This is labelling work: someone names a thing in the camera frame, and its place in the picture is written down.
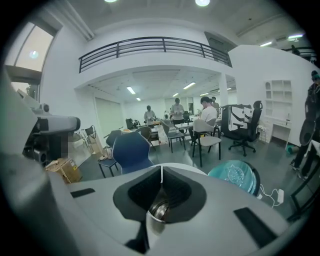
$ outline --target white shirt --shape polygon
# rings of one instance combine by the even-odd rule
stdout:
[[[217,110],[213,106],[207,106],[202,110],[200,119],[208,122],[214,118],[217,118]]]

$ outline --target white wall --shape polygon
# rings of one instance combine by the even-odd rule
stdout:
[[[229,52],[236,80],[238,103],[265,105],[264,81],[291,80],[292,128],[289,142],[300,145],[300,130],[305,120],[307,90],[313,83],[311,72],[320,70],[305,59],[270,47],[240,45]]]
[[[141,37],[181,38],[209,45],[204,31],[165,23],[143,23],[118,27],[96,36],[88,42],[82,55],[108,44]]]
[[[166,104],[164,98],[142,100],[133,103],[123,104],[125,119],[138,120],[141,125],[144,125],[144,115],[147,111],[147,106],[151,107],[157,118],[163,118],[166,110]]]

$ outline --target blue chair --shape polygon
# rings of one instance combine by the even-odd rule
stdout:
[[[149,160],[149,142],[138,132],[129,132],[116,138],[113,158],[122,168],[122,174],[139,171],[154,164]]]

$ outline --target wall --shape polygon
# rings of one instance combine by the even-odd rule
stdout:
[[[305,120],[305,99],[313,83],[311,72],[320,70],[305,59],[270,47],[240,45],[229,52],[236,80],[238,103],[253,104],[262,100],[265,105],[264,81],[291,80],[292,128],[289,142],[300,145],[300,130]]]
[[[209,45],[205,33],[201,30],[165,23],[143,23],[126,25],[96,36],[88,42],[83,55],[108,44],[140,37],[181,38]]]
[[[162,119],[164,117],[164,112],[166,110],[165,99],[159,98],[123,104],[125,119],[131,118],[133,120],[138,120],[140,124],[143,125],[145,121],[144,115],[148,105],[151,107],[151,110],[154,111],[157,118]]]
[[[86,86],[77,87],[79,76],[79,53],[83,51],[85,42],[63,27],[53,39],[45,61],[40,85],[40,103],[50,107],[50,113],[58,116],[74,116],[80,119],[80,129],[92,125],[96,127],[100,142],[104,147],[97,113],[95,97],[108,101],[120,102],[119,99],[107,93]],[[90,155],[82,154],[81,159],[74,159],[79,165]]]

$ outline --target hair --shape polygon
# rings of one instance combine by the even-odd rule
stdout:
[[[201,100],[200,100],[200,103],[202,104],[202,102],[210,103],[211,100],[210,100],[209,97],[202,97]]]

